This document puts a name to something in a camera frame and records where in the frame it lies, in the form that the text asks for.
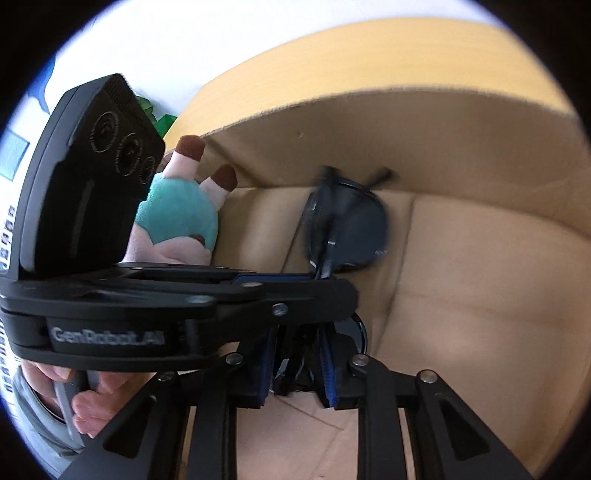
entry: blue object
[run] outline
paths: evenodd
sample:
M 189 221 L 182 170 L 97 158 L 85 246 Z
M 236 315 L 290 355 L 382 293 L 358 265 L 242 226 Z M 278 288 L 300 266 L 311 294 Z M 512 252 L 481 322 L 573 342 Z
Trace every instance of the blue object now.
M 318 340 L 320 342 L 320 367 L 324 380 L 324 393 L 329 401 L 329 406 L 334 408 L 336 406 L 336 372 L 326 325 L 318 327 Z
M 271 377 L 273 375 L 273 362 L 275 361 L 275 347 L 277 339 L 275 338 L 275 332 L 269 330 L 267 333 L 267 341 L 265 343 L 265 350 L 261 361 L 261 383 L 258 391 L 259 405 L 263 406 L 265 400 L 269 395 L 269 389 L 271 388 Z
M 193 180 L 154 176 L 148 198 L 139 204 L 135 223 L 154 245 L 178 236 L 201 235 L 212 251 L 217 240 L 217 210 Z
M 244 274 L 238 275 L 232 283 L 240 284 L 249 281 L 260 281 L 260 282 L 272 282 L 272 283 L 279 283 L 279 282 L 287 282 L 287 281 L 307 281 L 311 280 L 311 274 L 303 273 L 303 274 L 292 274 L 292 273 L 277 273 L 277 274 Z
M 45 64 L 45 66 L 41 69 L 35 80 L 29 86 L 27 90 L 27 95 L 29 97 L 36 98 L 39 102 L 39 106 L 41 110 L 45 113 L 49 114 L 49 107 L 47 106 L 47 102 L 45 101 L 45 88 L 47 87 L 47 83 L 53 74 L 53 69 L 56 66 L 56 56 L 54 55 L 49 59 L 49 61 Z
M 29 142 L 16 133 L 6 130 L 0 139 L 0 175 L 13 181 Z

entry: gray sleeve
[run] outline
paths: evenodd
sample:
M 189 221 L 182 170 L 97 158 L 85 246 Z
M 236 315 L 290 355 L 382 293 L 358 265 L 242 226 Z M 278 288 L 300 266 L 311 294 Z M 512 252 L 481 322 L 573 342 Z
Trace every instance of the gray sleeve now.
M 21 367 L 12 381 L 25 441 L 41 466 L 58 477 L 82 449 L 70 438 L 65 422 L 41 403 Z

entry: plush toy leg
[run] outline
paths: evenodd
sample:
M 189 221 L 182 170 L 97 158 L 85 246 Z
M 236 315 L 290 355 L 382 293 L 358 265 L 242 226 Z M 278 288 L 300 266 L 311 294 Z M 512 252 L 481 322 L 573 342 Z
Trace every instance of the plush toy leg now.
M 165 240 L 154 248 L 159 254 L 187 265 L 209 265 L 212 262 L 212 253 L 199 240 L 189 236 Z
M 134 223 L 122 262 L 181 263 L 164 256 L 154 248 L 148 232 Z
M 199 187 L 207 194 L 219 212 L 226 198 L 238 185 L 236 171 L 231 165 L 222 165 L 215 173 L 201 182 Z
M 197 135 L 180 138 L 170 161 L 162 172 L 165 179 L 195 180 L 199 161 L 205 150 L 205 142 Z

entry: plush toy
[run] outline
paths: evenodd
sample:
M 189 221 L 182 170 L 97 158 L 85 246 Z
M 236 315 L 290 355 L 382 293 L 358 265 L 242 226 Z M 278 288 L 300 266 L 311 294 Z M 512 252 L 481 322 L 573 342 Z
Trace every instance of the plush toy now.
M 205 142 L 197 135 L 178 141 L 162 173 L 139 204 L 124 262 L 209 265 L 217 239 L 217 212 L 236 188 L 236 172 L 221 166 L 195 181 Z

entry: wooden surface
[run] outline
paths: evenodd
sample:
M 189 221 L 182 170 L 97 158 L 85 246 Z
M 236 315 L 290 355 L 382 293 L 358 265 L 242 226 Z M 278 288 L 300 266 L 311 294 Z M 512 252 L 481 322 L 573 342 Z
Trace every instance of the wooden surface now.
M 268 50 L 203 86 L 165 137 L 224 128 L 343 92 L 460 89 L 572 108 L 520 40 L 486 24 L 388 18 L 322 31 Z

